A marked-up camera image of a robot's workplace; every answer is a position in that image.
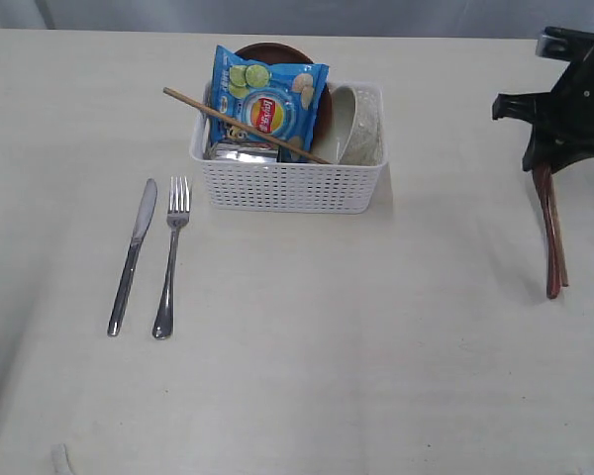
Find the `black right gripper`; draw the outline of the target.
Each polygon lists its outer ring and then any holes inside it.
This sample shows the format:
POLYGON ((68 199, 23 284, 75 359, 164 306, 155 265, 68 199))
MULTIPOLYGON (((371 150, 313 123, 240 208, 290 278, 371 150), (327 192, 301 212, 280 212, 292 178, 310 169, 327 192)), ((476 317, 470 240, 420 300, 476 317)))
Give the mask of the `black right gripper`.
POLYGON ((545 164, 556 173, 594 158, 594 46, 581 60, 568 62, 549 91, 498 95, 492 118, 532 125, 522 159, 526 172, 545 164))

